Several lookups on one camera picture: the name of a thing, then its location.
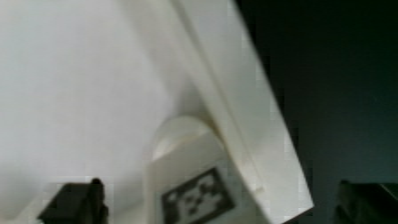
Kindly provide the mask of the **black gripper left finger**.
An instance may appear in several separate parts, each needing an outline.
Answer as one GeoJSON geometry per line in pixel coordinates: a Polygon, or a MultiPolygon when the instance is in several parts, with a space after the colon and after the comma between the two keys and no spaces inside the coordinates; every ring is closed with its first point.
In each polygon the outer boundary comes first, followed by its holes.
{"type": "Polygon", "coordinates": [[[38,215],[43,224],[109,224],[105,185],[98,178],[89,183],[66,183],[38,215]]]}

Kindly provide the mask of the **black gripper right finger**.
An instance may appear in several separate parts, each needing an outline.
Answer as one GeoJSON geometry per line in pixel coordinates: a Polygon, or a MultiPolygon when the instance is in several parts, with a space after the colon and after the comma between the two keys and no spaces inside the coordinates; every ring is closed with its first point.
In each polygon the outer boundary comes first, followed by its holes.
{"type": "Polygon", "coordinates": [[[334,224],[398,224],[398,183],[340,182],[334,224]]]}

